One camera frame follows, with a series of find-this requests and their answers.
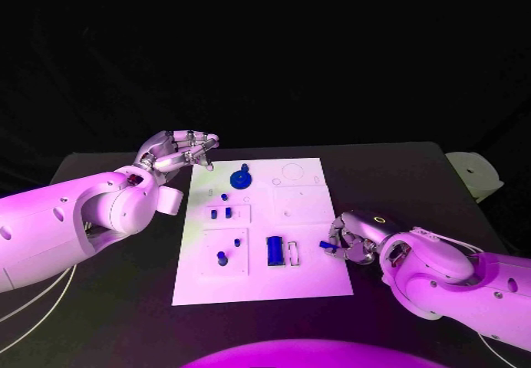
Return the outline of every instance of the table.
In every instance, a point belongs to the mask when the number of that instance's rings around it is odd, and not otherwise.
[[[72,154],[52,182],[112,171],[130,164],[134,156]],[[300,157],[320,157],[336,215],[355,208],[375,209],[411,226],[505,253],[434,143],[210,151],[215,161]],[[179,214],[157,213],[138,235],[82,262],[57,308],[0,356],[0,366],[174,367],[229,347],[294,338],[368,343],[454,367],[505,366],[458,322],[446,317],[424,320],[404,309],[381,281],[376,263],[347,263],[353,296],[171,307],[190,175],[192,169],[181,169],[168,183],[184,192]],[[0,315],[52,281],[0,294]],[[57,286],[3,322],[1,347],[44,315],[60,291]],[[496,341],[489,343],[512,364],[526,365],[531,353]]]

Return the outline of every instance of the small blue piece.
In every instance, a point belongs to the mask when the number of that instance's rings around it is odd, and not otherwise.
[[[333,245],[333,244],[330,244],[330,243],[327,243],[326,241],[321,241],[320,243],[319,243],[319,246],[321,247],[321,248],[333,248],[333,249],[339,249],[339,246],[337,245]]]
[[[218,251],[218,264],[219,266],[225,266],[229,263],[229,259],[225,256],[223,251]]]
[[[284,252],[282,252],[282,237],[268,237],[268,266],[282,266]]]
[[[241,170],[233,172],[229,176],[229,184],[235,189],[245,189],[252,182],[252,177],[249,174],[249,167],[246,163],[241,166]]]

